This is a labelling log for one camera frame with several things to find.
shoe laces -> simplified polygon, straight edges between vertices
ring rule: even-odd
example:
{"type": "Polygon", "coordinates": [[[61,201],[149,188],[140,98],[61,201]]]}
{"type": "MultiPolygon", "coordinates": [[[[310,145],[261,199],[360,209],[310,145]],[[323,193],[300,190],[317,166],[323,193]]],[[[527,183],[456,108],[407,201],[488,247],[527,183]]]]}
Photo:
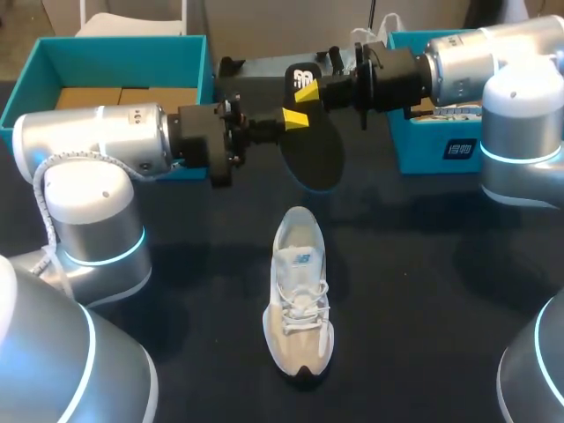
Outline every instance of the shoe laces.
{"type": "Polygon", "coordinates": [[[319,290],[313,290],[307,286],[296,286],[289,296],[284,294],[280,284],[277,285],[283,300],[282,326],[286,335],[293,330],[318,328],[328,322],[325,312],[330,309],[329,305],[323,303],[323,307],[319,307],[323,296],[329,291],[327,281],[323,279],[320,281],[319,290]],[[305,295],[310,297],[309,302],[300,301],[298,303],[296,301],[298,297],[302,298],[305,295]]]}

shoe tongue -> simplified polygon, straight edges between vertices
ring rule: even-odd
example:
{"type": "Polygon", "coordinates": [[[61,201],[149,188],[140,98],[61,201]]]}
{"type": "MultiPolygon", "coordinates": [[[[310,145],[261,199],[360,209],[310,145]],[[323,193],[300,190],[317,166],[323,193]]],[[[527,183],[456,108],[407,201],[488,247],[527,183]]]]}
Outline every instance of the shoe tongue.
{"type": "Polygon", "coordinates": [[[280,287],[291,292],[295,287],[317,289],[323,256],[312,247],[291,247],[274,254],[280,287]]]}

black mount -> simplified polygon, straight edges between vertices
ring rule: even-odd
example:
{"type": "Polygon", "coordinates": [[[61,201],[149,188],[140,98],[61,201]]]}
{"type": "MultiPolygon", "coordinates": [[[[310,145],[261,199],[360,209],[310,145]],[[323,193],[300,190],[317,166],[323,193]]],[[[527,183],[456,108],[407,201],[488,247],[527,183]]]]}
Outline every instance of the black mount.
{"type": "Polygon", "coordinates": [[[241,111],[241,96],[210,105],[183,106],[168,115],[171,152],[187,168],[207,167],[213,188],[232,185],[232,168],[245,163],[251,144],[277,143],[284,132],[281,112],[250,118],[241,111]]]}
{"type": "Polygon", "coordinates": [[[427,58],[409,48],[387,49],[383,42],[354,46],[356,69],[346,78],[333,76],[320,83],[326,110],[354,106],[360,126],[367,127],[367,112],[411,108],[428,97],[431,71],[427,58]]]}

teal box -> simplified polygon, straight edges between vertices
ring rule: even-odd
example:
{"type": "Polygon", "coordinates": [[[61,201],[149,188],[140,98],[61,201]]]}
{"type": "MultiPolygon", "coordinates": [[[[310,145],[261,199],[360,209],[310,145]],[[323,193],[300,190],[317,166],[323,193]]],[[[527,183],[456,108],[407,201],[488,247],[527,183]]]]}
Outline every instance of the teal box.
{"type": "MultiPolygon", "coordinates": [[[[460,30],[455,30],[391,33],[388,47],[409,47],[415,55],[420,55],[431,39],[460,32],[460,30]]],[[[388,122],[402,174],[479,172],[481,166],[479,144],[482,126],[480,120],[437,122],[406,120],[403,110],[394,110],[388,113],[388,122]],[[456,149],[468,149],[471,144],[467,140],[474,140],[475,143],[468,159],[444,158],[445,152],[453,145],[453,148],[456,149]]]]}
{"type": "MultiPolygon", "coordinates": [[[[197,88],[213,102],[213,68],[205,36],[41,38],[19,75],[0,137],[11,148],[16,120],[55,108],[63,87],[197,88]]],[[[203,179],[206,169],[179,169],[167,179],[203,179]]]]}

white sneaker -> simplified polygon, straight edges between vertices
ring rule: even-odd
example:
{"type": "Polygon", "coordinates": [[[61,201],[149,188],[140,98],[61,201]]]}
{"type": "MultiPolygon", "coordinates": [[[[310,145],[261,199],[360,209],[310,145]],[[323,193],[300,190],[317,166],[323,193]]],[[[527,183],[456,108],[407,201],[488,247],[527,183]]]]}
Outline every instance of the white sneaker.
{"type": "Polygon", "coordinates": [[[266,343],[287,375],[320,375],[333,353],[325,281],[325,244],[314,215],[290,209],[278,227],[271,263],[271,302],[264,310],[266,343]]]}

